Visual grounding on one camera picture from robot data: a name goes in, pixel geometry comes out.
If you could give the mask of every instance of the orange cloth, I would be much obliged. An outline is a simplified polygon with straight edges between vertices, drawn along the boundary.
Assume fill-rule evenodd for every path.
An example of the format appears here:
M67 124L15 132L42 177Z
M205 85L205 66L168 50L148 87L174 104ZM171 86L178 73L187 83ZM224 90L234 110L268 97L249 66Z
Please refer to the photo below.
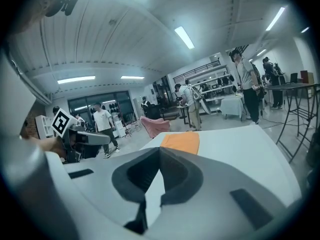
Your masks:
M160 147L197 155L199 144L199 134L197 132L187 131L184 133L166 134Z

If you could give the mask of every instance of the white sneaker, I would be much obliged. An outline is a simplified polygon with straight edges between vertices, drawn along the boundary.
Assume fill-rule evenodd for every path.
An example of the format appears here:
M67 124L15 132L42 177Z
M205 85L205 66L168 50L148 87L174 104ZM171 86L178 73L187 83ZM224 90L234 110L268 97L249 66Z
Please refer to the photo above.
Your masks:
M249 125L250 126L254 126L254 125L258 125L260 123L260 119L258 119L258 121L256 121L256 122L251 122Z

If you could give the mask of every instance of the white shirt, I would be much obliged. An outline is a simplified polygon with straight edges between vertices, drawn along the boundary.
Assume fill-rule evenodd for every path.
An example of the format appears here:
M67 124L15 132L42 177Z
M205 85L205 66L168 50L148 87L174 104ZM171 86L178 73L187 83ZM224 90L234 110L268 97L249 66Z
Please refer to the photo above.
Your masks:
M248 90L252 88L254 82L252 81L251 71L254 71L253 66L246 58L243 58L238 66L236 66L238 74L240 76L240 81L242 85L242 89Z
M101 109L100 112L96 111L93 117L99 132L111 128L109 123L109 117L111 117L111 115L107 110Z
M181 95L185 95L186 102L190 106L191 104L195 103L194 96L192 95L192 91L190 90L191 87L187 87L185 85L181 85L179 89L179 93Z

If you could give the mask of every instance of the ceiling light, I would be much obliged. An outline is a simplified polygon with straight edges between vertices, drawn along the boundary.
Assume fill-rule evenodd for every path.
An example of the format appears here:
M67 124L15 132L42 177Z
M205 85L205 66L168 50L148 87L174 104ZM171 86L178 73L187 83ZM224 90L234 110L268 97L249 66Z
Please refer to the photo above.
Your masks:
M78 111L78 110L83 110L83 109L86 109L87 106L81 106L81 107L77 107L74 109L74 111Z
M263 51L259 52L259 53L257 54L257 56L259 56L260 54L264 53L265 51L266 51L266 49L264 49Z
M68 78L64 80L58 80L58 84L65 84L65 83L71 83L76 81L84 81L84 80L94 80L96 78L95 75L92 76L83 76L83 77L75 77L75 78Z
M195 48L190 37L188 36L187 32L182 26L176 28L174 31L179 35L179 37L182 39L182 41L184 41L184 43L186 44L186 46L188 46L189 49Z
M277 22L277 20L280 18L281 14L284 12L286 8L285 7L281 7L280 10L278 11L278 13L276 14L276 16L274 17L273 21L270 23L270 25L267 27L267 29L265 31L269 31L274 24Z
M309 27L306 27L304 30L301 31L301 33L306 32L309 29Z
M115 101L116 101L116 100L113 99L113 100L105 101L105 102L102 102L102 103L115 102Z
M144 79L144 76L121 76L121 79Z

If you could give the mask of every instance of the floor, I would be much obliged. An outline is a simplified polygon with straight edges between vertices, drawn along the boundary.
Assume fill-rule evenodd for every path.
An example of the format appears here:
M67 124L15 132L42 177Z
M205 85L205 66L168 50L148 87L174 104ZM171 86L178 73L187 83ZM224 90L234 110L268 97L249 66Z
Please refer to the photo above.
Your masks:
M307 105L307 100L302 100L302 105ZM283 124L287 116L288 106L285 104L283 109L272 110L270 106L267 105L263 111L263 117L260 117L259 126L263 128L263 130L269 135L269 137L276 142L280 132L282 130ZM246 120L246 115L242 115L243 120L241 121L238 116L228 115L227 119L222 116L221 113L217 114L203 114L201 115L202 120L202 131L208 130L219 130L219 129L227 129L234 127L243 127L247 126L251 123L251 120ZM284 133L281 137L281 141L289 148L289 150L293 153L298 145L299 140L302 138L301 136L297 137L297 116L289 115L288 124L284 129ZM312 134L315 132L316 120L311 121L311 127L308 130L307 137L309 140L311 139ZM305 125L300 126L300 131L304 132L306 129ZM183 123L183 119L175 119L170 121L170 131L171 132L185 132L189 131L189 125ZM132 132L132 135L127 135L126 137L117 138L118 144L120 146L119 152L112 152L111 158L122 156L134 151L141 149L145 144L147 144L151 138L149 137L146 129L143 125L141 128L137 128ZM306 190L306 176L307 173L311 170L308 166L305 157L307 154L309 142L304 141L303 145L300 147L296 157L290 163L290 166L297 178L297 181L300 185L302 193ZM278 144L279 149L282 151L284 157L289 161L289 157L287 152ZM103 159L104 152L103 149L100 150L97 158L90 159Z

